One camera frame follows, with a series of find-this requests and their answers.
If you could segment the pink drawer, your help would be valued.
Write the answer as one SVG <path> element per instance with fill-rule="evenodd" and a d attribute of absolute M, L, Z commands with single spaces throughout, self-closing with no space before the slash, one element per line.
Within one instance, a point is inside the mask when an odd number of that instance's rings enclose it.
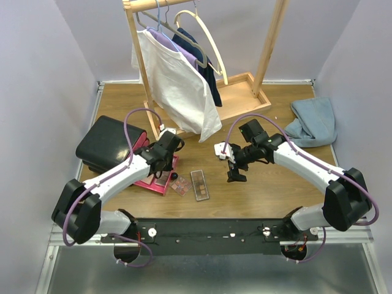
<path fill-rule="evenodd" d="M 157 178 L 154 174 L 148 176 L 147 178 L 137 181 L 134 185 L 148 189 L 153 192 L 157 192 L 163 196 L 167 193 L 170 181 L 172 180 L 172 174 L 175 172 L 177 166 L 177 161 L 179 157 L 174 156 L 171 171 L 163 171 L 160 178 Z"/>
<path fill-rule="evenodd" d="M 135 151 L 143 146 L 149 145 L 149 138 L 147 132 L 144 130 L 129 132 L 129 139 L 132 145 L 132 150 Z"/>

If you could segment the long eyeshadow palette purple tones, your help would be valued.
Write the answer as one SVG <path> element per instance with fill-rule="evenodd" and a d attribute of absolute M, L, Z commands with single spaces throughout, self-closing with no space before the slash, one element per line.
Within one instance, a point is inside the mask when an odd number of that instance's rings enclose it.
<path fill-rule="evenodd" d="M 165 186 L 167 181 L 169 180 L 170 172 L 163 171 L 160 174 L 159 178 L 157 178 L 155 175 L 150 175 L 149 177 L 151 178 L 151 184 L 156 184 L 158 186 Z"/>

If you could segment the brown eyeshadow palette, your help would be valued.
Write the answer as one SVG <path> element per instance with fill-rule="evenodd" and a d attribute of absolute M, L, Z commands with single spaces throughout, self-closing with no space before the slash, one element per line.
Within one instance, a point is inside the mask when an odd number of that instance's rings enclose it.
<path fill-rule="evenodd" d="M 204 201 L 209 199 L 209 192 L 206 186 L 205 175 L 202 170 L 195 170 L 190 173 L 192 185 L 194 188 L 196 201 Z"/>

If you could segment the pink palette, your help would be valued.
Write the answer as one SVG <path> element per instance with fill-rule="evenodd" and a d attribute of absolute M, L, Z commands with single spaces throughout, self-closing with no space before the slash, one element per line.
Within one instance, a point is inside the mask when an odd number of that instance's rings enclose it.
<path fill-rule="evenodd" d="M 182 197 L 193 189 L 192 183 L 180 175 L 171 182 L 170 187 Z"/>

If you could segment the black organizer box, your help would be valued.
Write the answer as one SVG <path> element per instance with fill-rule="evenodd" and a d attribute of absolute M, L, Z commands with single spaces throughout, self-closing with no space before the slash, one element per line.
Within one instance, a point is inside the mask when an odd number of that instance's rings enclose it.
<path fill-rule="evenodd" d="M 75 155 L 96 173 L 105 173 L 129 157 L 123 122 L 100 116 L 83 137 Z"/>

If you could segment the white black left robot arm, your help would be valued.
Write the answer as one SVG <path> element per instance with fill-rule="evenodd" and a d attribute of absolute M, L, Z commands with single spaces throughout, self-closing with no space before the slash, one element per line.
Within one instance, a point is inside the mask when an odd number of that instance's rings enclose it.
<path fill-rule="evenodd" d="M 64 244 L 83 244 L 96 234 L 131 241 L 136 233 L 132 216 L 120 210 L 104 211 L 103 205 L 137 181 L 173 170 L 174 153 L 183 147 L 182 138 L 164 132 L 157 142 L 137 149 L 109 171 L 82 183 L 67 182 L 51 215 L 62 228 Z"/>

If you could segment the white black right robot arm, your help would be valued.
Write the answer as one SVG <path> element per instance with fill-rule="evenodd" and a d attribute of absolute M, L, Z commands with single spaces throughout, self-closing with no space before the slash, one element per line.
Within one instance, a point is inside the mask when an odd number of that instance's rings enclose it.
<path fill-rule="evenodd" d="M 333 227 L 345 232 L 373 207 L 363 174 L 355 169 L 343 170 L 330 165 L 287 140 L 283 134 L 268 135 L 253 119 L 239 127 L 247 146 L 222 142 L 214 145 L 215 155 L 228 162 L 228 181 L 245 182 L 240 174 L 249 164 L 278 164 L 313 184 L 324 194 L 321 204 L 299 207 L 284 217 L 282 234 L 297 239 L 313 227 Z"/>

